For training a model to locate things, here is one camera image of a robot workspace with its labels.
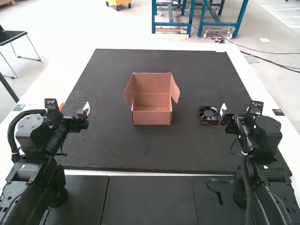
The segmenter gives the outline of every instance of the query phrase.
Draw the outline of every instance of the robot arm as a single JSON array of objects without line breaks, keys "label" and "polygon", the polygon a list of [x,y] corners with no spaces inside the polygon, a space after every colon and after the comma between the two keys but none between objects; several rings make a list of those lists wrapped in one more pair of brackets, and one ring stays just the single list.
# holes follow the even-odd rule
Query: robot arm
[{"label": "robot arm", "polygon": [[[225,112],[220,121],[226,125],[226,133],[239,137],[245,159],[234,175],[233,199],[246,209],[246,214],[251,213],[255,225],[300,224],[300,209],[289,172],[275,158],[282,138],[281,124],[262,116],[263,103],[256,106],[257,103],[252,102],[246,115]],[[247,183],[242,174],[243,166]]]},{"label": "robot arm", "polygon": [[[22,112],[9,125],[14,166],[0,198],[0,225],[38,225],[48,208],[61,206],[68,197],[64,170],[54,156],[66,155],[57,151],[69,132],[88,128],[90,109],[86,105],[75,118],[64,117],[55,99],[45,99],[45,108]],[[15,136],[25,153],[22,156],[14,137],[18,122]]]}]

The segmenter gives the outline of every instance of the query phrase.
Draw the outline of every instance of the metal leg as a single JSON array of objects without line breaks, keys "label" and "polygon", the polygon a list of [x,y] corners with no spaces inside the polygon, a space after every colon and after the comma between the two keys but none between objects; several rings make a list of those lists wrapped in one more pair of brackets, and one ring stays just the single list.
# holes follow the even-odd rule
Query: metal leg
[{"label": "metal leg", "polygon": [[232,37],[234,37],[234,38],[236,38],[238,35],[239,29],[240,29],[240,24],[242,23],[242,19],[243,19],[244,13],[246,11],[247,4],[248,4],[248,0],[244,0],[242,7],[240,9],[240,14],[239,14],[238,20],[237,20],[238,25],[236,26],[235,31],[233,32],[233,35],[232,35]]},{"label": "metal leg", "polygon": [[15,73],[15,71],[12,69],[12,67],[10,66],[10,64],[7,62],[7,60],[4,58],[5,62],[8,64],[9,68],[13,71],[13,73],[15,74],[15,76],[8,76],[11,77],[12,79],[18,78],[18,75]]},{"label": "metal leg", "polygon": [[14,101],[18,103],[19,101],[18,96],[15,94],[14,90],[9,86],[8,82],[5,80],[1,72],[0,72],[0,81],[5,87],[5,89],[9,92],[10,96],[14,99]]},{"label": "metal leg", "polygon": [[156,0],[152,0],[152,34],[155,34],[155,15],[157,12]]},{"label": "metal leg", "polygon": [[217,15],[222,15],[224,3],[225,3],[225,0],[222,0],[222,1],[221,1],[221,7],[220,7],[220,10],[219,10],[219,12],[218,12]]},{"label": "metal leg", "polygon": [[31,46],[33,47],[34,51],[36,52],[36,54],[37,54],[37,56],[38,56],[38,59],[27,58],[27,57],[23,57],[23,56],[16,55],[16,53],[15,53],[15,49],[14,49],[14,47],[13,47],[13,44],[12,44],[12,43],[10,43],[10,44],[11,44],[11,47],[12,47],[12,48],[13,48],[13,50],[14,50],[15,56],[16,56],[16,57],[18,57],[18,58],[20,58],[20,59],[34,60],[34,61],[39,61],[39,62],[41,62],[42,60],[41,60],[40,56],[38,55],[38,53],[37,53],[37,51],[36,51],[35,47],[33,46],[32,42],[30,41],[30,39],[29,39],[28,35],[26,35],[26,36],[27,36],[27,38],[28,38],[28,40],[29,40],[29,42],[30,42]]},{"label": "metal leg", "polygon": [[201,17],[200,17],[200,24],[199,24],[199,30],[198,30],[198,37],[201,37],[202,35],[202,30],[203,30],[203,22],[204,22],[204,14],[205,14],[205,9],[206,9],[206,3],[207,0],[203,0],[202,3],[202,10],[201,10]]},{"label": "metal leg", "polygon": [[154,15],[158,15],[158,7],[156,6],[156,0],[155,0],[155,14]]},{"label": "metal leg", "polygon": [[191,2],[191,10],[189,11],[189,19],[188,19],[188,23],[191,24],[188,28],[187,28],[187,33],[188,36],[191,36],[191,31],[192,31],[192,25],[193,25],[193,17],[194,17],[194,10],[195,10],[195,2],[196,0],[192,0]]},{"label": "metal leg", "polygon": [[183,6],[181,8],[181,15],[184,15],[184,11],[186,10],[186,6],[187,6],[187,0],[183,0],[182,4]]},{"label": "metal leg", "polygon": [[15,53],[15,49],[14,49],[14,47],[13,47],[13,44],[12,43],[10,43],[10,45],[11,45],[11,47],[13,48],[13,50],[14,50],[14,54],[15,54],[15,56],[17,57],[17,54]]}]

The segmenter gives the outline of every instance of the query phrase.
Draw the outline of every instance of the blue metal frame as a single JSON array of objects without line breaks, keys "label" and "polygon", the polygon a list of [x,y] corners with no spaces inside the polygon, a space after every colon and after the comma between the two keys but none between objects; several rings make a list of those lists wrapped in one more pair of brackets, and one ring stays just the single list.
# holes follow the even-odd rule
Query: blue metal frame
[{"label": "blue metal frame", "polygon": [[[222,14],[224,2],[225,2],[225,0],[222,0],[220,5],[212,3],[212,0],[210,0],[209,2],[207,0],[203,0],[202,3],[196,3],[197,6],[198,5],[204,5],[205,6],[205,7],[202,7],[202,11],[201,11],[199,31],[198,31],[198,34],[197,34],[198,37],[201,37],[201,35],[202,35],[203,26],[230,26],[230,27],[235,27],[235,31],[233,32],[232,37],[233,38],[237,37],[239,29],[240,29],[240,25],[242,23],[244,13],[246,11],[248,0],[243,0],[243,4],[242,4],[242,7],[240,9],[240,14],[239,14],[237,22],[222,22],[222,21],[220,21],[218,15]],[[219,10],[218,15],[214,12],[212,6],[220,6],[220,10]],[[214,19],[215,22],[204,22],[204,14],[205,14],[206,8],[210,12],[210,14],[211,14],[211,16],[212,16],[212,18]]]},{"label": "blue metal frame", "polygon": [[[213,0],[210,0],[211,6],[219,6],[220,7],[219,13],[217,15],[222,15],[225,0],[221,0],[221,3],[212,3],[212,1]],[[195,6],[202,6],[202,3],[196,2]]]},{"label": "blue metal frame", "polygon": [[[173,19],[172,7],[181,8],[181,15],[184,15],[186,4],[187,4],[187,0],[178,0],[178,4],[157,3],[157,0],[152,0],[152,34],[155,34],[156,26],[176,26],[176,27],[187,27],[187,34],[190,37],[191,30],[192,30],[192,22],[194,17],[194,10],[195,10],[195,0],[192,0],[191,2],[190,17],[188,22],[174,22]],[[155,16],[157,15],[158,6],[168,6],[169,22],[155,22]]]}]

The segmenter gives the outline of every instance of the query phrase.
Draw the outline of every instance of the computer fan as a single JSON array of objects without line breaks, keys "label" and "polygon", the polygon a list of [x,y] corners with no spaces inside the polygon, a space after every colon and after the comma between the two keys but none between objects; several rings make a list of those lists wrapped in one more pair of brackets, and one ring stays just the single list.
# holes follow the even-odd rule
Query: computer fan
[{"label": "computer fan", "polygon": [[199,106],[198,107],[199,123],[218,125],[220,116],[216,107]]}]

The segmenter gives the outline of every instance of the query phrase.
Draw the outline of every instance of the concrete floor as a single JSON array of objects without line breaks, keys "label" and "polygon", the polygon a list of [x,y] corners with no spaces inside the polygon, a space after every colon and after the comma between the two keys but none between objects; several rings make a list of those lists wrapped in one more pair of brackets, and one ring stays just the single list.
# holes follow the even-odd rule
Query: concrete floor
[{"label": "concrete floor", "polygon": [[[241,4],[241,0],[226,0],[221,20],[224,22],[236,20]],[[261,5],[300,6],[300,2],[296,0],[249,1],[238,38],[232,41],[262,51],[300,52],[298,44],[300,36],[297,29],[289,28]],[[211,19],[209,12],[206,13],[205,18]],[[157,19],[166,20],[167,13]],[[178,17],[175,20],[187,21],[188,16]],[[198,27],[199,20],[200,16],[196,15],[193,22],[195,27]],[[28,0],[0,12],[0,21],[6,30],[28,31],[43,60],[40,63],[18,59],[9,45],[0,48],[20,76],[15,80],[7,79],[19,97],[49,63],[52,61],[64,63],[64,58],[68,55],[80,54],[79,49],[91,42],[140,42],[155,38],[151,35],[151,2],[145,0],[133,0],[131,9],[122,6],[119,12],[113,6],[106,7],[104,0],[89,0],[86,3],[79,0]],[[193,28],[192,37],[185,41],[212,42],[210,39],[198,38],[196,33],[197,30]],[[268,38],[270,42],[261,42],[259,38]],[[15,41],[14,46],[20,55],[35,57],[26,38]],[[300,55],[274,55],[240,49],[277,63],[300,67],[298,66]],[[300,134],[300,101],[298,100],[300,75],[264,61],[252,66]],[[0,59],[0,71],[6,75],[13,75],[3,59]],[[1,122],[14,108],[15,103],[2,85],[0,85],[0,98]]]}]

